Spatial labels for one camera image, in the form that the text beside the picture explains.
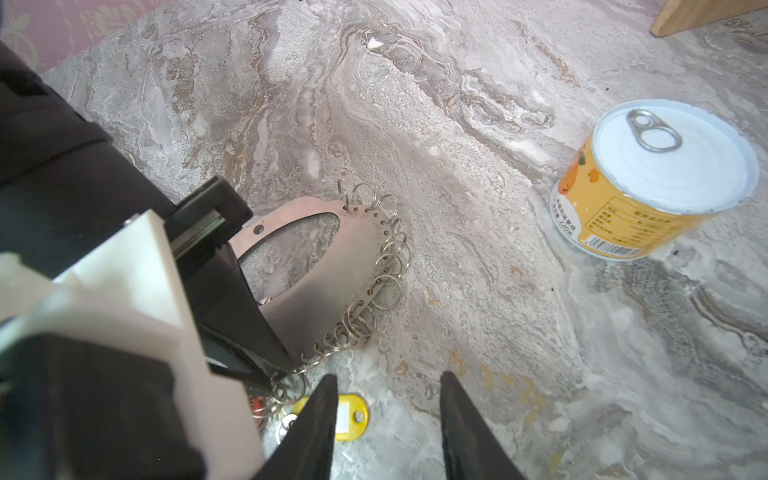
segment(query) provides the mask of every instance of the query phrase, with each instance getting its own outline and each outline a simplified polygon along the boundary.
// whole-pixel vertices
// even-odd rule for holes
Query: metal pull ring
[[[652,151],[657,154],[664,152],[677,150],[683,144],[683,138],[677,133],[675,129],[667,125],[666,122],[661,120],[655,114],[650,113],[644,108],[635,108],[627,114],[627,121],[632,128],[632,133],[637,139],[640,146],[648,151]],[[643,133],[649,130],[663,130],[674,138],[674,145],[669,147],[654,147],[643,140]]]

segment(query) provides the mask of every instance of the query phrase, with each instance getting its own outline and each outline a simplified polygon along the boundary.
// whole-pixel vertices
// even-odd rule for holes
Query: tin can
[[[725,121],[668,100],[604,115],[550,197],[558,230],[601,258],[633,260],[747,198],[760,168]]]

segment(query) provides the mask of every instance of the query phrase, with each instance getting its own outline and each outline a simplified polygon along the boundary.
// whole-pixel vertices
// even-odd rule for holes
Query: white plastic part
[[[264,463],[240,382],[213,376],[165,235],[148,211],[50,283],[0,255],[0,352],[50,332],[167,362],[174,402],[208,480],[244,480]]]
[[[682,145],[664,153],[642,147],[627,114],[641,108],[658,116],[682,138]],[[673,140],[662,130],[643,139],[658,147]],[[719,117],[670,100],[638,100],[606,113],[592,137],[600,170],[628,196],[673,214],[710,214],[748,197],[760,174],[757,155],[739,132]]]

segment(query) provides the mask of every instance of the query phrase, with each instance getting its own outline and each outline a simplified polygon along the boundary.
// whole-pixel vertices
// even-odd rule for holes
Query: gray marble table
[[[446,369],[531,480],[766,478],[766,183],[624,264],[565,243],[545,206],[638,98],[720,115],[765,170],[768,11],[659,39],[659,3],[178,1],[44,77],[173,200],[216,174],[257,216],[338,178],[399,197],[406,301],[323,367],[372,413],[335,478],[444,478]],[[295,282],[333,229],[269,239],[243,264],[254,293]]]

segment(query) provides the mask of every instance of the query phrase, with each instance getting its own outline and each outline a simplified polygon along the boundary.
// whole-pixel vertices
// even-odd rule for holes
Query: pink floral fabric
[[[170,0],[2,0],[0,39],[43,72]]]

